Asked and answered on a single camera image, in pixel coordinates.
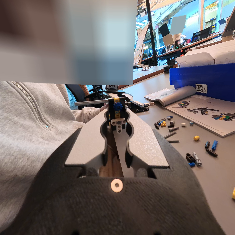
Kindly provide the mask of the black metal pole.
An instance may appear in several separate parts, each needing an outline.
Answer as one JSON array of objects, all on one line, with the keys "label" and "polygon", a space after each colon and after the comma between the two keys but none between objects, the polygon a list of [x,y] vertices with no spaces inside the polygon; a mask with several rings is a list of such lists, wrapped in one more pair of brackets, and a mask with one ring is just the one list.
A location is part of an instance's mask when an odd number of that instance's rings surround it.
[{"label": "black metal pole", "polygon": [[153,62],[154,62],[154,66],[157,66],[158,62],[157,62],[157,56],[156,56],[156,46],[155,46],[153,26],[152,26],[150,2],[149,0],[146,0],[145,2],[146,2],[146,9],[147,9],[147,15],[148,15],[148,21],[149,21],[149,30],[150,30],[150,37],[151,37],[151,44],[152,44],[152,52],[153,52]]}]

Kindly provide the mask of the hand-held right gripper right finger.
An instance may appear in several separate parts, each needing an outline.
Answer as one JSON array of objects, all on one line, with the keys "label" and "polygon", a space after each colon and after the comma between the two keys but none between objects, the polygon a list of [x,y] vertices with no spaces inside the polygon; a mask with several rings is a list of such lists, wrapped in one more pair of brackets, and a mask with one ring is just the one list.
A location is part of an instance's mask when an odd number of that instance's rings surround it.
[{"label": "hand-held right gripper right finger", "polygon": [[169,168],[166,157],[152,128],[130,109],[126,109],[126,143],[125,162],[128,168]]}]

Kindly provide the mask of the white folded papers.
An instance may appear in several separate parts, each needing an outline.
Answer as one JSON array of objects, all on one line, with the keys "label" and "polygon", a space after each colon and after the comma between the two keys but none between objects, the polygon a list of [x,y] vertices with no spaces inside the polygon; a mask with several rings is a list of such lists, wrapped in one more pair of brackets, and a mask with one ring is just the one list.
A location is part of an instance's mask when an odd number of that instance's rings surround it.
[{"label": "white folded papers", "polygon": [[187,52],[176,61],[182,68],[235,63],[235,40]]}]

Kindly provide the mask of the lego gear assembly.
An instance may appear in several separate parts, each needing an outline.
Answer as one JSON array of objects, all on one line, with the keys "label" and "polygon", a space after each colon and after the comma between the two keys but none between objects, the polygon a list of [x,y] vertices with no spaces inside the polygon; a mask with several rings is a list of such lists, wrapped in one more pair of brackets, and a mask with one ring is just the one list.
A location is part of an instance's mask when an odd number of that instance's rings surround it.
[{"label": "lego gear assembly", "polygon": [[125,129],[126,125],[126,100],[125,97],[117,97],[117,98],[109,98],[102,100],[94,100],[94,101],[83,101],[83,102],[75,102],[75,106],[83,106],[83,105],[91,105],[91,104],[102,104],[108,103],[108,115],[107,122],[109,123],[111,130],[120,134],[123,129]]}]

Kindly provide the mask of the background wooden desk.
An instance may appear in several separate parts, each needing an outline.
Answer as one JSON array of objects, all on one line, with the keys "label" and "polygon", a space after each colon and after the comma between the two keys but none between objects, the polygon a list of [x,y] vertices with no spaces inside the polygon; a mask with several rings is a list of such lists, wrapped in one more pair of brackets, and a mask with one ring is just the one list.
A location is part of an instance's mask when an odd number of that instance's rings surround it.
[{"label": "background wooden desk", "polygon": [[217,43],[221,43],[222,42],[222,32],[213,34],[207,38],[204,38],[202,40],[199,40],[197,42],[194,43],[190,43],[189,45],[183,46],[181,48],[178,49],[174,49],[172,51],[169,52],[165,52],[163,54],[160,54],[157,56],[157,59],[160,60],[168,60],[170,58],[176,58],[176,57],[180,57],[182,54],[185,55],[186,52],[191,51],[193,48],[194,49],[200,49],[200,48],[204,48],[210,45],[215,45]]}]

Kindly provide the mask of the black lego frame assembly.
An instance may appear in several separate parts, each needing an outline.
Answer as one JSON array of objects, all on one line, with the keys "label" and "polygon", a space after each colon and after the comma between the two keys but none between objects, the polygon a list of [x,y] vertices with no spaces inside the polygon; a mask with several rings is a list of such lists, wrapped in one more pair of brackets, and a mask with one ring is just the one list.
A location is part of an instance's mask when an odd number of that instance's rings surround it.
[{"label": "black lego frame assembly", "polygon": [[149,105],[154,105],[154,102],[148,102],[148,103],[141,103],[139,101],[131,101],[130,102],[130,110],[134,113],[140,113],[149,111]]}]

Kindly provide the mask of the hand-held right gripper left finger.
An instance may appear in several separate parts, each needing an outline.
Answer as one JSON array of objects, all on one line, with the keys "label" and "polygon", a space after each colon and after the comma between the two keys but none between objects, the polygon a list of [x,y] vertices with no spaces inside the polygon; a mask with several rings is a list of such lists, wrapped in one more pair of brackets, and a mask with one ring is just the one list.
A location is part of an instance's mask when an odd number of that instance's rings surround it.
[{"label": "hand-held right gripper left finger", "polygon": [[65,162],[66,166],[99,169],[107,163],[107,108],[86,123]]}]

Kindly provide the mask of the lego instruction booklet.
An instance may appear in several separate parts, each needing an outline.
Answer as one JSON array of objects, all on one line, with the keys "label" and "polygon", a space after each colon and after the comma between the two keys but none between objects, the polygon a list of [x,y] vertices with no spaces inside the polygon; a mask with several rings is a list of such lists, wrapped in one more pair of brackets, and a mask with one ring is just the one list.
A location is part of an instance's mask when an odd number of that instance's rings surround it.
[{"label": "lego instruction booklet", "polygon": [[145,98],[220,137],[235,133],[235,103],[196,94],[193,86],[163,89]]}]

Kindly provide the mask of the blue plastic storage bin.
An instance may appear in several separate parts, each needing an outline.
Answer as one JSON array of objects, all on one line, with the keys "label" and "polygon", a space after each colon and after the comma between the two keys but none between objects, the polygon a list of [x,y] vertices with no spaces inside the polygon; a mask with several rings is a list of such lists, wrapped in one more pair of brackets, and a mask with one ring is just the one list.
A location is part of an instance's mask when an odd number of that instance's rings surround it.
[{"label": "blue plastic storage bin", "polygon": [[193,86],[196,94],[235,102],[235,64],[171,68],[170,84],[175,89]]}]

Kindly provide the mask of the black monitor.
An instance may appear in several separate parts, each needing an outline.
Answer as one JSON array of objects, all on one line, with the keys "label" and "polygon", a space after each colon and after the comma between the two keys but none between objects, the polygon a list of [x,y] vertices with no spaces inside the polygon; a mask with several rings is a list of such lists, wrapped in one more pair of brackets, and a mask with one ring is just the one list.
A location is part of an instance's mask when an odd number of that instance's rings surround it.
[{"label": "black monitor", "polygon": [[212,30],[212,26],[205,28],[199,32],[193,33],[191,42],[193,43],[193,42],[209,37],[211,34],[211,30]]}]

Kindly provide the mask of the person's left forearm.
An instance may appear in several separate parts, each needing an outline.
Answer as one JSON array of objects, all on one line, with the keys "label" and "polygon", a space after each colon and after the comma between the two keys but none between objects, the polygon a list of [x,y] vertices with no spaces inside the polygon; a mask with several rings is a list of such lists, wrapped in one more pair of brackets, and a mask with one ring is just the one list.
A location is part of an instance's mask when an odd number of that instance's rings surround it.
[{"label": "person's left forearm", "polygon": [[77,122],[87,123],[104,109],[106,109],[106,106],[101,108],[84,107],[81,110],[72,110],[72,113],[74,114]]}]

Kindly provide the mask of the leaning cardboard board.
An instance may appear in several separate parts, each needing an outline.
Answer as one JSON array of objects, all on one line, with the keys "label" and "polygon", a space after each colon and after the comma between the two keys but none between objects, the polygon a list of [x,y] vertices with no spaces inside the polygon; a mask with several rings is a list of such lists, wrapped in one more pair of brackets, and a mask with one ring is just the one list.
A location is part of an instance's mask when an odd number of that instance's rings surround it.
[{"label": "leaning cardboard board", "polygon": [[141,65],[141,61],[142,61],[143,51],[144,51],[144,47],[145,47],[144,39],[145,39],[146,33],[148,31],[148,28],[149,28],[149,22],[138,33],[138,40],[137,40],[137,44],[136,44],[136,48],[135,48],[135,52],[134,52],[134,66],[144,67]]}]

